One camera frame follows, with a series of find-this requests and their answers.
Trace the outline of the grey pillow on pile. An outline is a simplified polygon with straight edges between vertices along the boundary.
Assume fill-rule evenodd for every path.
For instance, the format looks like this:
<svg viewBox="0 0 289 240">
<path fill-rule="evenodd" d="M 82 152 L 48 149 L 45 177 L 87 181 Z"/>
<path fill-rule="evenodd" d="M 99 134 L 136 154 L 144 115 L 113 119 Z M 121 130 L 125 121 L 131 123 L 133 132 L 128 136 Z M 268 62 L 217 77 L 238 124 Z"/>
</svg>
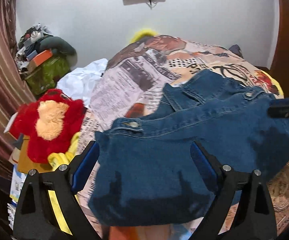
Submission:
<svg viewBox="0 0 289 240">
<path fill-rule="evenodd" d="M 50 36 L 44 38 L 39 45 L 38 52 L 41 53 L 45 50 L 57 51 L 64 55 L 73 56 L 76 50 L 65 40 L 57 36 Z"/>
</svg>

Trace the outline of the white cloth on bed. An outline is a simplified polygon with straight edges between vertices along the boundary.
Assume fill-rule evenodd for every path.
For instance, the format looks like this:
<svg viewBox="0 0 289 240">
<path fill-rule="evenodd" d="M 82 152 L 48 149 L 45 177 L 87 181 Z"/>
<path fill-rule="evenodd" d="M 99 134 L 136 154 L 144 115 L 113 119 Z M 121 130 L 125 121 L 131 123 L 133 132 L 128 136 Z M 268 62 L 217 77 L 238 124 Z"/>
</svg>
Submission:
<svg viewBox="0 0 289 240">
<path fill-rule="evenodd" d="M 79 67 L 62 77 L 56 85 L 57 89 L 73 100 L 83 100 L 84 106 L 90 104 L 91 93 L 102 78 L 108 65 L 107 59 L 100 59 Z"/>
</svg>

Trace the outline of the green patterned storage box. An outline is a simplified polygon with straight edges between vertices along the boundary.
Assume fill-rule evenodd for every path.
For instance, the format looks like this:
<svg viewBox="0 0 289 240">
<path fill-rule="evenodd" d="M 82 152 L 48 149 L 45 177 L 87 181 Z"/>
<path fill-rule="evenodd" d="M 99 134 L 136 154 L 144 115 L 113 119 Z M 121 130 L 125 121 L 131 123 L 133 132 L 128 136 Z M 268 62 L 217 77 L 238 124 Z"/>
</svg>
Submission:
<svg viewBox="0 0 289 240">
<path fill-rule="evenodd" d="M 25 81 L 33 95 L 38 96 L 55 88 L 57 82 L 69 72 L 70 67 L 66 57 L 56 55 L 35 68 L 25 78 Z"/>
</svg>

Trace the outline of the grey purple backpack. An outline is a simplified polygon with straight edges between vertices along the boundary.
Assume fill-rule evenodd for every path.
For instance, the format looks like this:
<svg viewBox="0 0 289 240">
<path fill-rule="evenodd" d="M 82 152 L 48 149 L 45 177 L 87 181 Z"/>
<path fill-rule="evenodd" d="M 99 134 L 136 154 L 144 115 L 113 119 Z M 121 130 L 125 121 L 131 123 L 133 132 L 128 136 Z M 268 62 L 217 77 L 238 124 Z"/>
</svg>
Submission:
<svg viewBox="0 0 289 240">
<path fill-rule="evenodd" d="M 238 57 L 241 57 L 243 59 L 243 54 L 239 45 L 234 44 L 230 46 L 229 50 L 235 55 L 237 55 Z"/>
</svg>

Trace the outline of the orange shoe box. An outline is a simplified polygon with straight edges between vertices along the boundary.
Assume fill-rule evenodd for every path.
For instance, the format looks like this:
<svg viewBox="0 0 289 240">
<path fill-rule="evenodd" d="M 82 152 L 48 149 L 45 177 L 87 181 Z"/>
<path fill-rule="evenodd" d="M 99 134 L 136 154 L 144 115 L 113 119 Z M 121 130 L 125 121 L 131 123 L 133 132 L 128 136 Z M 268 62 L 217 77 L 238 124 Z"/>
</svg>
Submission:
<svg viewBox="0 0 289 240">
<path fill-rule="evenodd" d="M 32 72 L 35 68 L 43 64 L 45 61 L 50 59 L 53 56 L 53 53 L 51 50 L 44 50 L 40 54 L 36 55 L 27 66 L 27 70 L 29 72 Z"/>
</svg>

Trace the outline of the red plush toy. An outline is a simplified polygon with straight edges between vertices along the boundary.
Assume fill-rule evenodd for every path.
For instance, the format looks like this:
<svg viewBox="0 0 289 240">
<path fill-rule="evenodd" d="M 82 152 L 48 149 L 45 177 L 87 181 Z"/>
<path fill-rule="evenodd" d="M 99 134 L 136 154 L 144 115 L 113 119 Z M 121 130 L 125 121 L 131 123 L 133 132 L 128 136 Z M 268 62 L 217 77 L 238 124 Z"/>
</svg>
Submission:
<svg viewBox="0 0 289 240">
<path fill-rule="evenodd" d="M 46 164 L 50 154 L 67 152 L 85 112 L 83 100 L 49 89 L 37 101 L 19 107 L 8 133 L 15 139 L 28 136 L 27 156 L 34 163 Z"/>
</svg>

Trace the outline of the blue denim jacket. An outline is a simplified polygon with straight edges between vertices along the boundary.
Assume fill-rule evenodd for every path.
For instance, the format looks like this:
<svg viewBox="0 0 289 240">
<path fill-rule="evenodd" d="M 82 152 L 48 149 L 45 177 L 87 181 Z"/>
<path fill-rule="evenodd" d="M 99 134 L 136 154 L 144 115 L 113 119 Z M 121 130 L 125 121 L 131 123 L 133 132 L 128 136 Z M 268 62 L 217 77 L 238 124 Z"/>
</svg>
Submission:
<svg viewBox="0 0 289 240">
<path fill-rule="evenodd" d="M 205 215 L 217 179 L 200 153 L 270 181 L 289 161 L 289 120 L 275 96 L 210 70 L 165 85 L 157 110 L 96 133 L 99 169 L 88 206 L 108 226 L 182 224 Z"/>
</svg>

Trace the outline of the newspaper print bed blanket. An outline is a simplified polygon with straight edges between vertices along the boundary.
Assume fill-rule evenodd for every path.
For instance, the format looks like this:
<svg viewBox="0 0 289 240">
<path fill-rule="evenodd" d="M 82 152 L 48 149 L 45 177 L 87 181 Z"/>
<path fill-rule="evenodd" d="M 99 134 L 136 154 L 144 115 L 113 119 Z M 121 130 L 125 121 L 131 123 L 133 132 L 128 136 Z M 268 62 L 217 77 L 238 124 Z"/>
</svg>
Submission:
<svg viewBox="0 0 289 240">
<path fill-rule="evenodd" d="M 277 231 L 289 224 L 289 120 L 267 107 L 279 83 L 233 49 L 159 35 L 107 64 L 90 93 L 80 145 L 100 145 L 85 210 L 106 239 L 186 239 L 214 194 L 190 155 L 262 171 Z"/>
</svg>

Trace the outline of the clutter pile of clothes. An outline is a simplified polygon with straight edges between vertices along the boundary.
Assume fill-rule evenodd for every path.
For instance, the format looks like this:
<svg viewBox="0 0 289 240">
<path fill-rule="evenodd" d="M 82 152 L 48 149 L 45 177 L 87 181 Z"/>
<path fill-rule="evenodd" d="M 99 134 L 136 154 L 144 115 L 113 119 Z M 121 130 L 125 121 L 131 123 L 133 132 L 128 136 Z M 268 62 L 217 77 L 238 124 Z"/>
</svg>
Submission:
<svg viewBox="0 0 289 240">
<path fill-rule="evenodd" d="M 29 62 L 38 55 L 40 42 L 47 37 L 52 37 L 46 25 L 37 23 L 30 27 L 17 44 L 17 52 L 14 61 L 20 74 L 28 72 Z"/>
</svg>

